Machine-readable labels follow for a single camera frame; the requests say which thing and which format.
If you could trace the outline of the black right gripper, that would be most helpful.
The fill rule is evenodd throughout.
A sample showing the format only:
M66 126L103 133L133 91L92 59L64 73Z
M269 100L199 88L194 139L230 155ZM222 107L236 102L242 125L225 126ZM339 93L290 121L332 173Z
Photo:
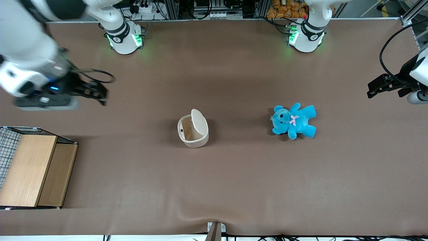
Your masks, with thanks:
M41 102L49 102L55 95L79 95L84 98L98 101L102 106L107 104L107 88L99 81L84 82L78 73L68 72L61 78L49 81L41 89Z

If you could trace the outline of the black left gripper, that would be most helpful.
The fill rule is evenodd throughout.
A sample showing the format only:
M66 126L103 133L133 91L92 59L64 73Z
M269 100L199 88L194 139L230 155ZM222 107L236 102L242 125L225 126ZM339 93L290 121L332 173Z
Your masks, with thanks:
M368 98L370 99L383 92L395 90L397 90L397 94L401 98L413 91L419 91L419 82L410 76L410 72L416 65L417 59L418 55L412 57L401 67L400 72L397 74L397 78L402 82L402 86L400 86L400 82L397 81L394 76L382 74L368 83Z

